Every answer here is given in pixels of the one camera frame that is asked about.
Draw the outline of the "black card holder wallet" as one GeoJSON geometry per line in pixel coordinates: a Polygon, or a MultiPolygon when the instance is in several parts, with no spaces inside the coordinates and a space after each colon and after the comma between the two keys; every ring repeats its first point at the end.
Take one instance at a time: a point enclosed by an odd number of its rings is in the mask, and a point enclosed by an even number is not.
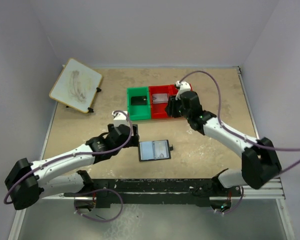
{"type": "Polygon", "coordinates": [[[139,162],[171,159],[174,146],[166,140],[140,141],[138,144],[139,162]]]}

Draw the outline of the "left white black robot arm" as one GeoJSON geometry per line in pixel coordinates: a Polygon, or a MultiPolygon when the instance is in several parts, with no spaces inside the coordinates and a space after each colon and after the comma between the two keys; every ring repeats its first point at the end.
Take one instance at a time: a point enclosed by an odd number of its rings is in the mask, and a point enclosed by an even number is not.
{"type": "Polygon", "coordinates": [[[34,205],[40,198],[59,193],[79,193],[88,196],[93,191],[93,181],[84,171],[65,174],[80,167],[90,166],[116,156],[122,148],[137,147],[138,126],[109,124],[108,131],[87,140],[75,149],[44,160],[29,162],[18,160],[4,183],[8,190],[4,204],[15,210],[34,205]]]}

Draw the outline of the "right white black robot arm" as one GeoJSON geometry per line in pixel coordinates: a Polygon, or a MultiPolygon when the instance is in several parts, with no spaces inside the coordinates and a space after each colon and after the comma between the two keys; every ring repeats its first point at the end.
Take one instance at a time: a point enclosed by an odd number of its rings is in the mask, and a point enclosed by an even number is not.
{"type": "Polygon", "coordinates": [[[220,142],[241,158],[240,170],[227,168],[214,176],[212,190],[216,195],[223,196],[236,186],[250,186],[258,190],[281,172],[282,166],[275,150],[263,149],[273,147],[270,139],[251,136],[241,139],[229,133],[223,128],[227,125],[219,122],[217,115],[202,109],[196,92],[186,91],[179,98],[170,96],[165,111],[169,117],[185,118],[194,131],[220,142]]]}

